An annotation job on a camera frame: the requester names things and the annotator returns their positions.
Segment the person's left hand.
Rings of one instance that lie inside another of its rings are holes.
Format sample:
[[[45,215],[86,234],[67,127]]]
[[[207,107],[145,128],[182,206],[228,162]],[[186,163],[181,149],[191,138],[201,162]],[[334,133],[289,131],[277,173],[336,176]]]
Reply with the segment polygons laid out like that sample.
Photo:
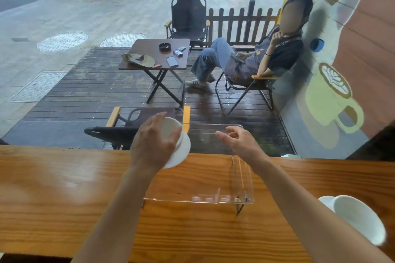
[[[131,168],[141,176],[152,179],[171,157],[160,153],[161,125],[165,116],[166,112],[151,116],[141,125],[132,142]]]

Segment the person's right hand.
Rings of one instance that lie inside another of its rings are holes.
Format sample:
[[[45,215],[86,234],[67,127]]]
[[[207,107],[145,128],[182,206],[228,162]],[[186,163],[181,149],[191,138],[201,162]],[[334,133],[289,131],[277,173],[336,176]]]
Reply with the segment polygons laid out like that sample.
[[[270,163],[269,156],[261,149],[252,134],[240,126],[228,126],[225,133],[236,132],[236,146],[230,147],[233,154],[245,161],[254,172],[263,171]]]

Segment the white ceramic coffee dripper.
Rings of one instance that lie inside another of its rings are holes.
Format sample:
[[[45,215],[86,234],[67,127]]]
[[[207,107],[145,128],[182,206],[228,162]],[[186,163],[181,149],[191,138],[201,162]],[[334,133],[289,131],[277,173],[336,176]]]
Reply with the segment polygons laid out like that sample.
[[[344,219],[372,244],[382,246],[385,243],[387,231],[382,220],[361,200],[352,196],[339,195],[322,196],[319,201]]]
[[[163,140],[168,140],[173,131],[182,127],[182,124],[174,118],[165,117],[161,125],[161,137]],[[189,136],[182,131],[179,140],[176,143],[175,151],[172,153],[170,159],[162,169],[170,169],[181,164],[188,156],[191,148]]]

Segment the clear acrylic stand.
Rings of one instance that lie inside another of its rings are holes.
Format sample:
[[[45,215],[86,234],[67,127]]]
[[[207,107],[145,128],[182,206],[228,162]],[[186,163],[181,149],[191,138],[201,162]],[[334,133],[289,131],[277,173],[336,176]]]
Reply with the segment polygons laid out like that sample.
[[[179,165],[162,169],[152,180],[142,203],[166,201],[235,205],[237,215],[255,201],[252,171],[247,163],[222,143],[216,131],[224,124],[187,124],[191,148]]]

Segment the person's left forearm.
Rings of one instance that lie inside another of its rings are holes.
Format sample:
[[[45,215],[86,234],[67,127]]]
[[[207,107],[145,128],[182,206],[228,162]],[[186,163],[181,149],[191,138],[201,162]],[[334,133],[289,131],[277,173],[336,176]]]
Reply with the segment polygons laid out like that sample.
[[[132,162],[71,263],[128,263],[145,193],[163,165]]]

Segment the person's right forearm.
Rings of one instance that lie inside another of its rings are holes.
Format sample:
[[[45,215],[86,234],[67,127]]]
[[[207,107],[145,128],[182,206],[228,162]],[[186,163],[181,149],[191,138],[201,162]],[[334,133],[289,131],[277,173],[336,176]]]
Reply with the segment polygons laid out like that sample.
[[[394,263],[265,155],[249,165],[314,263]]]

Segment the black folding camp chair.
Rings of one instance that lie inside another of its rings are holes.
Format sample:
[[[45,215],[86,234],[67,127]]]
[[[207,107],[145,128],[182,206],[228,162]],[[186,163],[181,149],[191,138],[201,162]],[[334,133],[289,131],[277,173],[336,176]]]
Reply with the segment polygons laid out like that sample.
[[[208,46],[210,21],[206,0],[172,0],[171,19],[164,26],[168,39],[190,39],[190,49]]]
[[[88,127],[86,135],[111,144],[114,150],[129,150],[131,143],[140,126],[151,116],[160,112],[167,112],[167,117],[176,118],[182,114],[182,124],[190,123],[191,107],[139,107],[133,109],[127,118],[121,116],[121,106],[113,108],[106,126]]]
[[[247,95],[249,91],[258,91],[260,96],[263,98],[265,101],[267,107],[269,108],[270,111],[276,111],[275,106],[274,106],[274,101],[273,101],[273,91],[274,91],[274,83],[280,79],[280,77],[277,76],[265,76],[265,77],[259,77],[257,75],[252,76],[252,82],[247,85],[237,85],[235,82],[231,81],[227,77],[225,77],[225,90],[228,92],[230,89],[236,90],[236,91],[242,91],[242,95],[239,97],[239,99],[234,103],[234,105],[226,111],[224,104],[221,100],[220,92],[218,90],[218,84],[221,80],[221,78],[224,76],[224,72],[221,73],[219,78],[217,79],[215,83],[215,93],[217,95],[219,105],[221,112],[224,116],[228,116],[236,106],[240,103],[240,101]]]

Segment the olive brimmed hat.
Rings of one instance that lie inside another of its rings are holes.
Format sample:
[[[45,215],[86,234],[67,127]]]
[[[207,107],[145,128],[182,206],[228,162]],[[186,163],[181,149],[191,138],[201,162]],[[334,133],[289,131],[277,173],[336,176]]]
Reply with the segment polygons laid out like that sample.
[[[122,61],[129,66],[152,68],[155,66],[155,60],[146,54],[122,54]]]

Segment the brown folding table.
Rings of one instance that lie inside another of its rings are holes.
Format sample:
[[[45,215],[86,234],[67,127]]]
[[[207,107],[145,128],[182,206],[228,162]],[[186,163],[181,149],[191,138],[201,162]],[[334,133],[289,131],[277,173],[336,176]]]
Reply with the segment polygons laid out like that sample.
[[[171,51],[169,53],[161,53],[159,51],[158,45],[160,43],[170,43]],[[184,56],[182,58],[176,58],[179,62],[179,67],[177,68],[169,68],[166,63],[166,58],[173,57],[173,51],[177,48],[185,46],[186,50],[183,52]],[[189,46],[190,39],[143,39],[137,40],[128,53],[131,54],[146,54],[151,56],[155,60],[155,65],[162,65],[159,69],[145,68],[145,67],[137,67],[137,66],[129,66],[125,62],[121,60],[121,63],[118,67],[119,70],[125,71],[143,71],[147,76],[149,76],[152,80],[152,90],[148,98],[146,99],[146,103],[149,104],[153,99],[156,91],[161,88],[163,89],[180,107],[184,107],[184,96],[185,96],[185,81],[181,79],[181,77],[177,74],[178,70],[186,70],[188,56],[189,56]],[[164,84],[163,80],[166,74],[170,72],[182,85],[181,97],[176,97]]]

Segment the round manhole cover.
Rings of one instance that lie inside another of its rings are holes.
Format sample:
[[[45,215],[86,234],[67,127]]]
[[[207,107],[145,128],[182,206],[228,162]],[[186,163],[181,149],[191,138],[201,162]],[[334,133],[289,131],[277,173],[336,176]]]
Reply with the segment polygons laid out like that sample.
[[[100,47],[128,47],[131,48],[137,40],[148,39],[141,33],[122,33],[106,38]]]
[[[88,38],[83,32],[66,32],[40,41],[36,48],[42,52],[67,51],[84,44]]]

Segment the dark wooden picket fence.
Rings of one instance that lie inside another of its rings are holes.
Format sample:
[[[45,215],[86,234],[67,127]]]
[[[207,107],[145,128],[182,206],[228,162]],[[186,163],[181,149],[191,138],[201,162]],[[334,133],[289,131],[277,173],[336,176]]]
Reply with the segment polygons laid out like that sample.
[[[205,47],[211,46],[217,38],[224,38],[235,48],[247,50],[257,45],[279,22],[281,8],[256,8],[256,1],[250,0],[246,8],[224,8],[207,12],[208,32]]]

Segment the square drain cover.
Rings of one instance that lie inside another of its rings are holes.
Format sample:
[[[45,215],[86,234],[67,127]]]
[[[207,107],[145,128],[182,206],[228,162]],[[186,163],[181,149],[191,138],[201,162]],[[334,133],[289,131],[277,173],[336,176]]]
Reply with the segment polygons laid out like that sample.
[[[24,85],[8,101],[22,103],[37,103],[49,93],[68,71],[42,71]]]

